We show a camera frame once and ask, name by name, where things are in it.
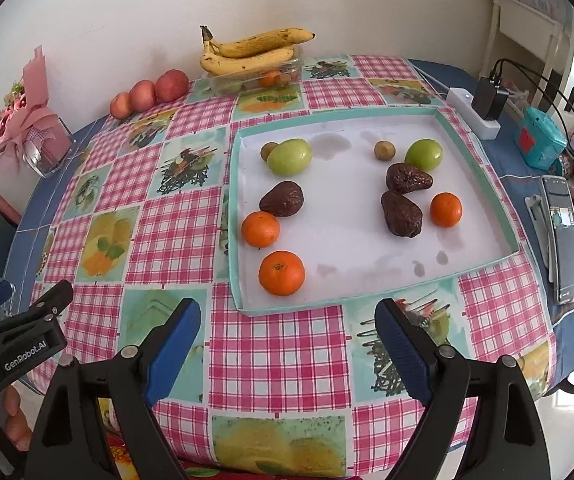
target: bunch of bananas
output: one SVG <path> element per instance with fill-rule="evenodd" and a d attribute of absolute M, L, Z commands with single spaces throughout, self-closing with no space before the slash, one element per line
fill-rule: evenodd
<path fill-rule="evenodd" d="M 201 66 L 210 74 L 225 75 L 248 70 L 260 70 L 289 61 L 293 46 L 314 38 L 304 28 L 279 28 L 235 43 L 218 43 L 205 25 Z"/>

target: tile floor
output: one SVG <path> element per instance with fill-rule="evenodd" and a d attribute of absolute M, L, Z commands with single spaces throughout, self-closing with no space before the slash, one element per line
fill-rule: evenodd
<path fill-rule="evenodd" d="M 33 428 L 43 397 L 38 396 L 22 384 L 17 383 L 24 410 L 30 427 Z M 545 431 L 552 480 L 564 480 L 574 468 L 574 396 L 557 392 L 536 402 L 540 420 Z M 447 455 L 438 480 L 449 480 L 454 477 L 464 447 Z M 388 471 L 363 476 L 364 480 L 382 480 Z"/>

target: screw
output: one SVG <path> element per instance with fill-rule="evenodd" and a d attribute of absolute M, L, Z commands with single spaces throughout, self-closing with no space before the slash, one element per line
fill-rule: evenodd
<path fill-rule="evenodd" d="M 72 366 L 74 364 L 74 356 L 72 354 L 62 354 L 58 358 L 58 364 L 65 368 Z"/>
<path fill-rule="evenodd" d="M 505 365 L 507 368 L 513 368 L 516 365 L 516 359 L 514 359 L 510 355 L 503 355 L 500 358 L 500 361 L 502 361 L 502 364 Z"/>
<path fill-rule="evenodd" d="M 445 359 L 451 359 L 456 355 L 456 349 L 449 345 L 440 345 L 438 347 L 438 353 L 442 355 Z"/>
<path fill-rule="evenodd" d="M 132 357 L 136 357 L 136 354 L 138 354 L 138 346 L 129 345 L 121 350 L 121 355 L 125 359 L 131 359 Z"/>

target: white extension socket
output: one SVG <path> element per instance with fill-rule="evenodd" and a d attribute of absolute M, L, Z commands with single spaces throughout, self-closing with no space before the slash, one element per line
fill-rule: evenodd
<path fill-rule="evenodd" d="M 467 126 L 476 134 L 478 139 L 494 140 L 500 131 L 498 121 L 483 121 L 474 109 L 471 102 L 474 96 L 464 88 L 450 88 L 447 94 L 447 104 L 456 108 L 456 111 L 467 123 Z"/>

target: human hand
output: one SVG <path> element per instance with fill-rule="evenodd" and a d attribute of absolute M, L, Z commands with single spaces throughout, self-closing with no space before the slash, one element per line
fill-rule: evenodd
<path fill-rule="evenodd" d="M 27 451 L 32 438 L 32 430 L 29 429 L 25 414 L 20 409 L 20 395 L 13 386 L 5 391 L 3 406 L 10 415 L 5 425 L 5 433 L 19 451 Z"/>

